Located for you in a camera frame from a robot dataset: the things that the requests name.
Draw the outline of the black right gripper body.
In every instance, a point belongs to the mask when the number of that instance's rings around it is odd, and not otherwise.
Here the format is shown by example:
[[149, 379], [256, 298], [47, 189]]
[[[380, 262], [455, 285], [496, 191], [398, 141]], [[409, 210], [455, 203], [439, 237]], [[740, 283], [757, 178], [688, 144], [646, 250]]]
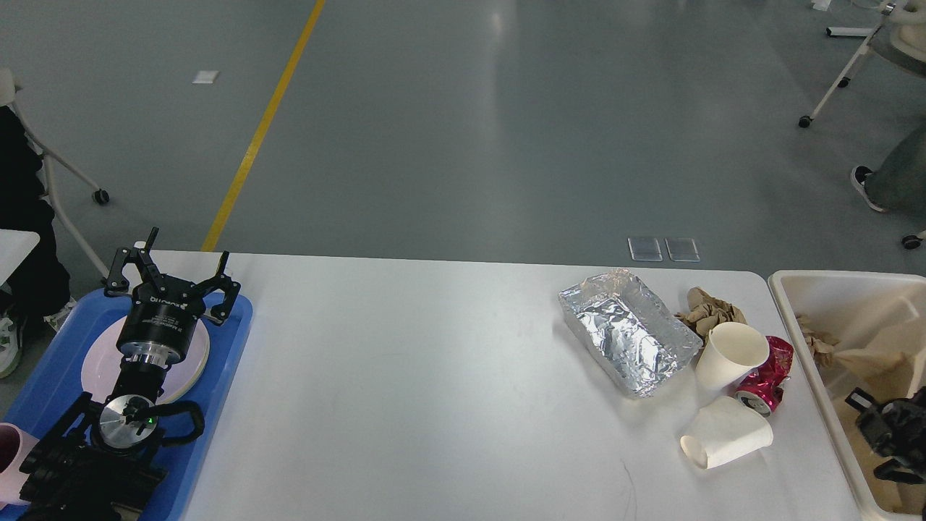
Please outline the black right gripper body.
[[925, 389], [912, 398], [889, 400], [879, 406], [877, 415], [859, 415], [856, 426], [867, 444], [883, 457], [901, 464], [924, 462]]

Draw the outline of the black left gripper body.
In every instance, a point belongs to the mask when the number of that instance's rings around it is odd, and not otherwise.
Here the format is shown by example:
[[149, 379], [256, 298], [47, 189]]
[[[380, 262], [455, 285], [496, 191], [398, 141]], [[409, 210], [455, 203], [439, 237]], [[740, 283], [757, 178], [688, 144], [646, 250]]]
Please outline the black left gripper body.
[[165, 296], [153, 284], [139, 284], [118, 296], [132, 299], [116, 347], [130, 363], [145, 363], [162, 370], [185, 360], [196, 323], [205, 313], [205, 290], [197, 284], [165, 284]]

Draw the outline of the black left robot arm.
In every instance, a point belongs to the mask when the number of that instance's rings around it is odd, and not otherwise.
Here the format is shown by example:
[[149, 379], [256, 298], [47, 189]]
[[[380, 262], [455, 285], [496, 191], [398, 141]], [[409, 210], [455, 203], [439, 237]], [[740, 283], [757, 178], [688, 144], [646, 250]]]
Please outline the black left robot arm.
[[163, 274], [143, 246], [118, 250], [103, 294], [128, 297], [115, 347], [119, 375], [109, 395], [80, 393], [19, 465], [24, 520], [137, 519], [168, 473], [153, 464], [163, 447], [195, 442], [206, 429], [192, 400], [162, 400], [169, 370], [186, 360], [199, 320], [222, 326], [240, 284], [226, 274], [229, 252], [214, 276], [195, 283]]

